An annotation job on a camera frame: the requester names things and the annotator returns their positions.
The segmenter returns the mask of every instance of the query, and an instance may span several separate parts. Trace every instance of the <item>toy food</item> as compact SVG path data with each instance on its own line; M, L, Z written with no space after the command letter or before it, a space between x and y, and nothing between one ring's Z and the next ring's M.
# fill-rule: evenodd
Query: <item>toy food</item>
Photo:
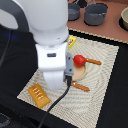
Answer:
M97 65L101 65L102 64L100 61L97 61L97 60L93 60L93 59L89 59L89 58L85 58L85 59L89 63L93 63L93 64L97 64Z
M82 55L74 56L73 61L78 67L82 67L86 63L86 59Z
M73 36L70 36L69 38L68 38L68 43L69 43L69 48L68 48L68 50L73 46L73 44L76 42L76 38L75 37L73 37Z
M28 89L28 92L39 109L41 109L50 102L50 99L47 97L39 84L35 84L34 86L30 87Z
M79 89L81 89L83 91L86 91L86 92L90 91L90 89L88 87L83 86L83 85L78 84L78 83L75 83L75 82L72 82L71 85L76 87L76 88L79 88Z
M85 65L86 62L89 63L93 63L93 64L97 64L97 65L101 65L102 63L100 61L97 60L93 60L93 59L89 59L89 58L85 58L82 55L76 55L73 58L74 63L78 66L78 67L82 67Z

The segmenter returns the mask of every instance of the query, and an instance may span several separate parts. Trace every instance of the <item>black table surface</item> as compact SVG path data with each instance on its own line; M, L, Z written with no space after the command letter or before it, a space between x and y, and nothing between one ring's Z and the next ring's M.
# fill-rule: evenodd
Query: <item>black table surface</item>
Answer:
M96 128L128 128L128 44L74 31L69 31L69 34L119 46ZM0 57L8 37L9 30L0 27ZM13 31L7 56L0 68L0 105L41 121L44 111L17 99L36 70L37 52L32 34ZM47 116L45 125L50 128L76 128L51 114Z

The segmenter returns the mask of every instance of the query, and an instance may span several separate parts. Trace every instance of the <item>black cable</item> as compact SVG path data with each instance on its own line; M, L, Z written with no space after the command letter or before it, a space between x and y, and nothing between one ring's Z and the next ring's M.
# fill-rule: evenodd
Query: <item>black cable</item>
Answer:
M4 59L5 59L5 56L6 56L8 47L9 47L9 44L10 44L10 42L11 42L11 37L12 37L12 30L10 30L10 32L9 32L8 42L7 42L7 45L6 45L5 50L4 50L4 52L3 52L3 55L2 55L2 57L1 57L1 59L0 59L0 68L1 68L1 66L2 66L2 64L3 64L3 62L4 62Z
M48 113L51 111L51 109L68 93L69 89L70 89L70 86L71 86L71 82L72 82L72 76L66 76L66 79L67 79L67 89L66 91L64 92L64 94L62 96L60 96L51 106L50 108L47 110L47 112L45 113L42 121L40 122L38 128L41 128L43 123L44 123L44 120L46 118L46 116L48 115Z

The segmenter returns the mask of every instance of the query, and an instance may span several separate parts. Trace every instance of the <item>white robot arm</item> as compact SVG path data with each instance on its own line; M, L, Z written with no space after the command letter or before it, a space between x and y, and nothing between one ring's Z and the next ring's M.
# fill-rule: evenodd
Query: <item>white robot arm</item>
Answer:
M36 41L38 68L50 90L63 86L68 58L67 0L0 0L0 24L31 32Z

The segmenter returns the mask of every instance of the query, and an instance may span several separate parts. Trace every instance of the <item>dish towel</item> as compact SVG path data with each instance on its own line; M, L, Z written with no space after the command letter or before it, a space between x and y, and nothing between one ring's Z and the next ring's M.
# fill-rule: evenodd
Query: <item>dish towel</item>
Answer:
M50 113L79 128L95 128L119 47L80 37L76 38L77 41L69 52L73 56L80 54L86 58L101 61L102 65L87 62L87 74L77 83L88 87L90 91L85 92L71 86L68 94ZM51 100L42 108L44 111L47 111L67 88L67 85L63 83L62 90L48 90L42 73L37 69L17 98L37 107L27 91L36 83L40 84Z

